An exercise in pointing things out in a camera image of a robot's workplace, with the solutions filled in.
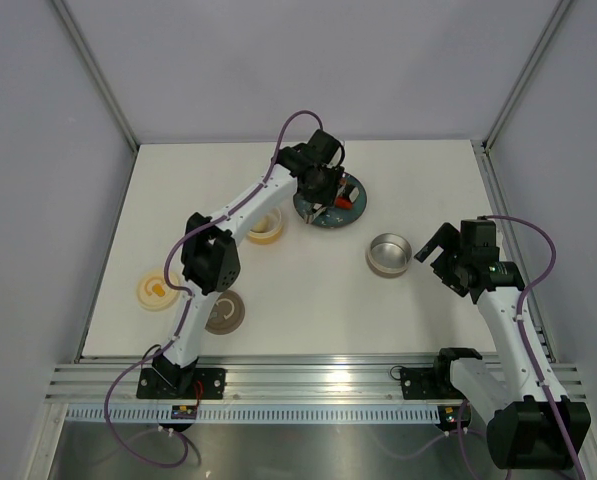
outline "gray wall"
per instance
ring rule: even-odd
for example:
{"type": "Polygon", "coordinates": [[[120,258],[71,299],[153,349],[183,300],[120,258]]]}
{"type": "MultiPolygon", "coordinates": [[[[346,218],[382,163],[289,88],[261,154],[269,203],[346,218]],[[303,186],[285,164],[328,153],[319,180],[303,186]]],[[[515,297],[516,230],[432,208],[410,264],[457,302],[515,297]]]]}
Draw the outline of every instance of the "gray wall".
{"type": "MultiPolygon", "coordinates": [[[[494,155],[512,212],[558,247],[538,293],[559,357],[581,370],[597,427],[597,1],[576,3],[494,155]]],[[[535,274],[547,248],[517,231],[535,274]]]]}
{"type": "Polygon", "coordinates": [[[73,359],[131,165],[48,4],[0,2],[0,479],[73,359]]]}
{"type": "Polygon", "coordinates": [[[346,138],[482,138],[557,3],[67,2],[141,143],[271,139],[301,108],[346,138]]]}

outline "round base plate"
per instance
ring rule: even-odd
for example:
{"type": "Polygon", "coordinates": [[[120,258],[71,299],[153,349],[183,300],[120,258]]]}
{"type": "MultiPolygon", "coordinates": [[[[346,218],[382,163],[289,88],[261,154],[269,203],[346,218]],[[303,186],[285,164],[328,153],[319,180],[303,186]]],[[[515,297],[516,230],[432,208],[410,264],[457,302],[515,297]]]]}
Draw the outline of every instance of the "round base plate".
{"type": "MultiPolygon", "coordinates": [[[[312,225],[321,228],[340,228],[350,223],[355,222],[367,208],[367,192],[362,183],[353,175],[347,174],[347,182],[358,188],[358,198],[353,203],[351,210],[343,210],[341,208],[331,207],[325,212],[321,213],[313,221],[312,225]]],[[[310,207],[310,203],[307,202],[302,195],[294,195],[294,208],[298,214],[305,218],[306,212],[310,207]]]]}
{"type": "Polygon", "coordinates": [[[245,318],[245,304],[236,292],[223,292],[211,310],[205,330],[214,335],[227,335],[236,330],[245,318]]]}

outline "metal bowl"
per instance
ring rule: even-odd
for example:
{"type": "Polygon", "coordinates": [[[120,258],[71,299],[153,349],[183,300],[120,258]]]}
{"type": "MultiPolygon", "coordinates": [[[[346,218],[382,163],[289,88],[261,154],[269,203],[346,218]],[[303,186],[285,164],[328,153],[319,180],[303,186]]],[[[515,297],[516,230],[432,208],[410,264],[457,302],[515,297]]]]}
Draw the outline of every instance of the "metal bowl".
{"type": "Polygon", "coordinates": [[[398,277],[407,271],[413,252],[409,242],[400,235],[383,233],[367,248],[367,263],[382,277],[398,277]]]}

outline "white table surface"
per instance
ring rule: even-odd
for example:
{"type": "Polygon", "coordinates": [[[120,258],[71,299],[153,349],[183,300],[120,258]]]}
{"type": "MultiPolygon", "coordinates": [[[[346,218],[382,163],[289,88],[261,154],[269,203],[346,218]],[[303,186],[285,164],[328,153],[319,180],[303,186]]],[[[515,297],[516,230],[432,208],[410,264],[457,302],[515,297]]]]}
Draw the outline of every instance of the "white table surface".
{"type": "MultiPolygon", "coordinates": [[[[258,179],[271,143],[143,145],[125,200],[83,355],[142,355],[165,341],[176,312],[142,309],[136,285],[162,266],[196,211],[210,214],[258,179]]],[[[232,287],[245,302],[233,333],[204,332],[205,355],[430,353],[442,347],[495,351],[476,307],[413,262],[384,279],[365,262],[378,234],[407,238],[417,251],[449,221],[491,213],[468,141],[353,141],[345,167],[368,204],[354,224],[323,230],[302,223],[291,199],[275,244],[244,240],[232,287]]],[[[179,254],[175,270],[181,271],[179,254]]]]}

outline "robotic arm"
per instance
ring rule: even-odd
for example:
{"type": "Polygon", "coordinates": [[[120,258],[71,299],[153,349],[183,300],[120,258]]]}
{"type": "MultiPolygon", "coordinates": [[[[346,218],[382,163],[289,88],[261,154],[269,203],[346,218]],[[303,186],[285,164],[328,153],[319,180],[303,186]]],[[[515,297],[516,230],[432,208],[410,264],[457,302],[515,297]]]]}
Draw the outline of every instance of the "robotic arm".
{"type": "Polygon", "coordinates": [[[440,247],[434,273],[460,296],[468,293],[487,322],[506,380],[500,384],[480,355],[468,349],[443,349],[434,374],[447,388],[459,390],[487,424],[487,445],[498,468],[566,469],[572,466],[563,435],[543,386],[556,399],[567,433],[580,450],[591,418],[584,403],[571,402],[554,375],[531,316],[516,316],[525,285],[513,262],[499,260],[496,225],[491,220],[463,220],[460,232],[445,223],[415,258],[424,262],[440,247]],[[529,326],[524,341],[519,321],[529,326]],[[544,380],[533,367],[530,347],[544,380]]]}
{"type": "MultiPolygon", "coordinates": [[[[176,397],[190,390],[202,332],[218,296],[233,285],[240,273],[237,247],[246,233],[274,206],[297,193],[311,203],[305,215],[307,223],[333,206],[345,188],[344,169],[340,166],[343,159],[341,143],[317,130],[308,143],[280,150],[271,172],[229,205],[209,217],[195,213],[189,218],[187,233],[210,223],[212,218],[226,217],[183,245],[183,276],[193,302],[171,348],[152,362],[153,371],[166,385],[168,394],[176,397]],[[234,205],[241,207],[230,216],[234,205]]],[[[522,338],[515,309],[525,285],[513,262],[499,260],[495,224],[484,219],[465,220],[458,231],[445,223],[416,259],[424,262],[438,247],[442,252],[431,264],[434,273],[459,295],[469,294],[478,306],[491,331],[506,379],[504,387],[489,373],[475,350],[442,349],[432,372],[438,391],[451,392],[450,398],[462,393],[469,399],[487,423],[489,452],[499,468],[571,467],[571,456],[543,386],[549,385],[558,402],[576,452],[591,423],[589,412],[584,403],[569,400],[550,368],[535,330],[527,328],[527,339],[522,338]],[[542,381],[525,343],[544,374],[542,381]]],[[[188,294],[183,294],[179,318],[183,317],[188,300],[188,294]]],[[[523,318],[533,327],[526,310],[523,318]]]]}
{"type": "MultiPolygon", "coordinates": [[[[247,232],[273,207],[297,193],[311,204],[305,216],[307,223],[333,206],[346,184],[344,168],[340,165],[343,152],[338,140],[317,130],[306,144],[280,150],[271,173],[262,176],[260,182],[229,205],[208,217],[194,213],[189,218],[186,233],[208,224],[212,218],[225,216],[226,220],[193,236],[182,248],[183,276],[193,302],[172,347],[152,362],[154,372],[173,394],[182,394],[191,385],[203,330],[220,294],[238,278],[237,247],[247,232]],[[240,204],[238,212],[230,216],[234,205],[240,204]]],[[[183,317],[188,300],[189,294],[185,292],[179,301],[177,318],[183,317]]],[[[172,327],[171,337],[176,327],[172,327]]]]}

